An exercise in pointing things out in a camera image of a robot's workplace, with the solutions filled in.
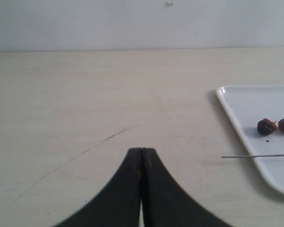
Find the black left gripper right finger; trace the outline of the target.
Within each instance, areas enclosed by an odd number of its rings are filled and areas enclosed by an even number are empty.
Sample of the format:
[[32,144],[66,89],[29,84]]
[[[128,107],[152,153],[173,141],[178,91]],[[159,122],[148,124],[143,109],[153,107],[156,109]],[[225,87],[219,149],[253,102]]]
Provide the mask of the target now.
[[143,148],[142,212],[146,227],[229,227],[191,198],[153,148]]

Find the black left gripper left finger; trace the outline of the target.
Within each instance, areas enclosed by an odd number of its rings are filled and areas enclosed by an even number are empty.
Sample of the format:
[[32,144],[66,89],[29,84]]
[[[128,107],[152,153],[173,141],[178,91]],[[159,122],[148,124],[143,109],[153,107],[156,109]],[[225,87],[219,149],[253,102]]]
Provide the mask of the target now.
[[130,148],[104,188],[57,227],[138,227],[142,149]]

